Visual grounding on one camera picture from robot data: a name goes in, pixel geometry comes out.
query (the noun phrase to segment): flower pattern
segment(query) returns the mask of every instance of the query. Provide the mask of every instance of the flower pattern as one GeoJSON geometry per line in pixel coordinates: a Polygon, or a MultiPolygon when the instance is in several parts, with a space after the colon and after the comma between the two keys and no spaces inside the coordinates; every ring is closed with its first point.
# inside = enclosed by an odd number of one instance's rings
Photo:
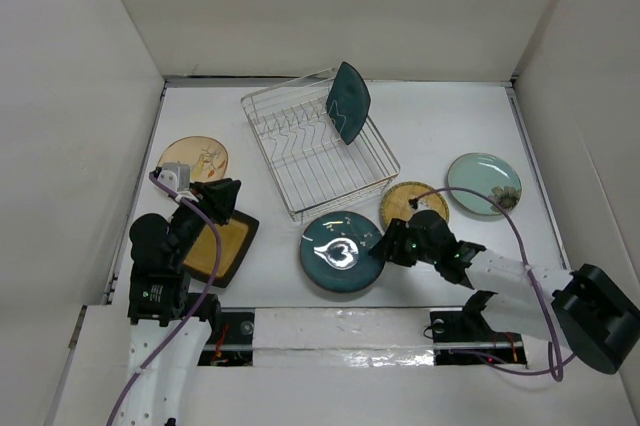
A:
{"type": "MultiPolygon", "coordinates": [[[[513,186],[505,186],[505,188],[501,188],[496,186],[491,190],[493,196],[489,196],[489,199],[498,203],[507,211],[511,211],[516,207],[518,201],[520,201],[520,195],[522,194],[521,189],[516,189],[513,186]]],[[[500,210],[495,206],[491,206],[491,210],[499,213],[500,210]]]]}

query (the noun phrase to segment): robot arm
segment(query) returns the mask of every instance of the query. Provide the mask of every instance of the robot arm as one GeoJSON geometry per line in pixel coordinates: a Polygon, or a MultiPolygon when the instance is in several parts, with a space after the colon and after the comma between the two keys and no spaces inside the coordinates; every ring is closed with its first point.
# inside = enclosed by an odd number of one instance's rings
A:
{"type": "MultiPolygon", "coordinates": [[[[463,308],[469,321],[496,332],[549,340],[549,329],[521,261],[457,241],[435,211],[392,220],[370,255],[401,266],[432,264],[450,283],[476,290],[463,308]]],[[[533,267],[561,344],[597,371],[615,373],[640,338],[640,311],[598,267],[578,271],[533,267]]]]}
{"type": "MultiPolygon", "coordinates": [[[[162,189],[172,196],[191,197],[212,223],[227,224],[240,181],[224,179],[189,184],[187,180],[180,188],[179,178],[185,175],[188,178],[188,170],[182,171],[183,174],[179,172],[163,165],[162,170],[152,173],[152,179],[160,187],[164,185],[162,189]],[[159,176],[175,184],[167,186],[159,176]],[[179,190],[185,194],[179,196],[179,190]]],[[[129,289],[128,377],[133,383],[128,391],[127,388],[123,391],[128,395],[116,405],[117,410],[112,411],[109,425],[180,424],[184,398],[200,353],[212,333],[220,328],[222,313],[216,295],[209,293],[198,303],[200,295],[189,294],[191,278],[184,270],[183,261],[205,222],[184,201],[179,202],[169,220],[158,214],[146,214],[131,226],[133,267],[129,289]],[[196,307],[195,314],[189,317],[196,307]],[[143,374],[141,365],[151,354],[154,359],[143,374]]]]}

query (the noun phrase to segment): dark teal plate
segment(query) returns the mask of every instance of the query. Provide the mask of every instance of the dark teal plate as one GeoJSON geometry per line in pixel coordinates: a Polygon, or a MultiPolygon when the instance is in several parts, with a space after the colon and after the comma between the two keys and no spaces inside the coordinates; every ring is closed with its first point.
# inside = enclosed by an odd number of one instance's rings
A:
{"type": "Polygon", "coordinates": [[[349,63],[342,63],[329,91],[327,112],[345,144],[351,144],[360,134],[370,105],[364,79],[349,63]]]}
{"type": "Polygon", "coordinates": [[[313,221],[300,239],[300,262],[307,276],[327,291],[354,293],[371,285],[384,261],[369,256],[382,234],[364,216],[348,211],[313,221]]]}

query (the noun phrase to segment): plate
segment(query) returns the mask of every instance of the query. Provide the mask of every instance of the plate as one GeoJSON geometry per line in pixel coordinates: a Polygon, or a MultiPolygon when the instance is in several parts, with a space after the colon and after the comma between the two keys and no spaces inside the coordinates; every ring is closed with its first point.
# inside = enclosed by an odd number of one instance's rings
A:
{"type": "MultiPolygon", "coordinates": [[[[253,242],[259,224],[257,219],[236,209],[229,224],[218,226],[222,256],[218,274],[213,281],[215,287],[226,288],[231,282],[253,242]]],[[[211,228],[205,226],[184,260],[184,265],[192,278],[206,283],[215,261],[216,237],[211,228]]]]}
{"type": "Polygon", "coordinates": [[[351,144],[358,137],[367,121],[370,105],[371,96],[364,79],[349,63],[342,63],[333,80],[326,107],[344,144],[351,144]]]}
{"type": "Polygon", "coordinates": [[[191,166],[191,182],[208,183],[224,178],[229,165],[225,147],[213,138],[189,136],[164,150],[158,160],[163,163],[182,163],[191,166]]]}
{"type": "Polygon", "coordinates": [[[354,293],[370,286],[384,261],[369,256],[382,239],[364,216],[335,211],[313,221],[300,239],[300,262],[309,278],[327,291],[354,293]]]}
{"type": "MultiPolygon", "coordinates": [[[[415,181],[399,183],[387,191],[380,203],[380,220],[384,229],[389,227],[393,218],[409,221],[415,213],[415,210],[409,206],[409,200],[429,191],[433,191],[431,186],[415,181]]],[[[419,203],[424,209],[432,209],[445,221],[449,221],[449,206],[440,193],[425,196],[419,203]]]]}
{"type": "MultiPolygon", "coordinates": [[[[522,183],[516,170],[505,160],[492,154],[470,153],[456,159],[447,174],[451,187],[469,188],[489,196],[507,211],[513,210],[522,195],[522,183]]],[[[500,211],[488,201],[473,194],[452,191],[456,200],[470,211],[498,215],[500,211]]]]}

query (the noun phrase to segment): white wall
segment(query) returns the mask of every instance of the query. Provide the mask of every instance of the white wall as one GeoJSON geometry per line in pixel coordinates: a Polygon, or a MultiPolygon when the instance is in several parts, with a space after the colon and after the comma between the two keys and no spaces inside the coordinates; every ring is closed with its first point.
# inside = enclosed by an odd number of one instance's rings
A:
{"type": "Polygon", "coordinates": [[[508,80],[549,0],[123,0],[163,74],[508,80]]]}
{"type": "Polygon", "coordinates": [[[42,424],[163,81],[119,0],[0,0],[0,411],[42,424]]]}
{"type": "MultiPolygon", "coordinates": [[[[640,304],[640,0],[557,0],[516,91],[574,268],[640,304]]],[[[623,367],[640,417],[640,346],[623,367]]]]}

